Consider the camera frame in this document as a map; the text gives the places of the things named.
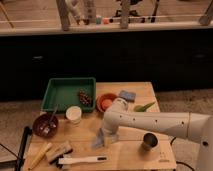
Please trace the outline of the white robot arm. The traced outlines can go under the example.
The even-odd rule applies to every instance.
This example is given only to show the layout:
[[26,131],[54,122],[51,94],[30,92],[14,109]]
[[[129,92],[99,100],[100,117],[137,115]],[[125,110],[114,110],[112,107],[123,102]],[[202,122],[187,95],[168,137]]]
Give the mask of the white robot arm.
[[190,112],[133,112],[116,98],[105,111],[101,130],[116,134],[120,126],[188,139],[200,145],[195,171],[213,171],[213,116]]

